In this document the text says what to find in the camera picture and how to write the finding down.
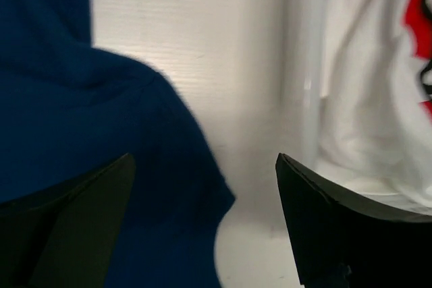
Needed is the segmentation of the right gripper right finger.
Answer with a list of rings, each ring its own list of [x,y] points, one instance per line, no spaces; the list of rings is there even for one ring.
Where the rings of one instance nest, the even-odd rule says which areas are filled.
[[[304,287],[430,287],[431,217],[366,198],[286,154],[277,184]]]

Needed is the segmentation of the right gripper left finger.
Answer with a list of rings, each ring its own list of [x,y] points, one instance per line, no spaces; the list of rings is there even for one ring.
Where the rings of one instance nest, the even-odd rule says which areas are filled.
[[[130,154],[1,204],[2,287],[102,287],[135,178]]]

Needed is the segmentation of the white red print t shirt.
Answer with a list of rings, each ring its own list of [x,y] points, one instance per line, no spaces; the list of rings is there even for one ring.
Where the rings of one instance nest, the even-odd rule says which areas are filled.
[[[316,172],[431,215],[431,0],[329,0]]]

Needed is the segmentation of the blue t shirt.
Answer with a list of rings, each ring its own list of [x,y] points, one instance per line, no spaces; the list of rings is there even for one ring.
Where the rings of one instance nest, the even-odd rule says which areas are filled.
[[[105,286],[218,287],[234,195],[171,84],[92,45],[90,0],[1,0],[1,200],[127,153],[136,176]]]

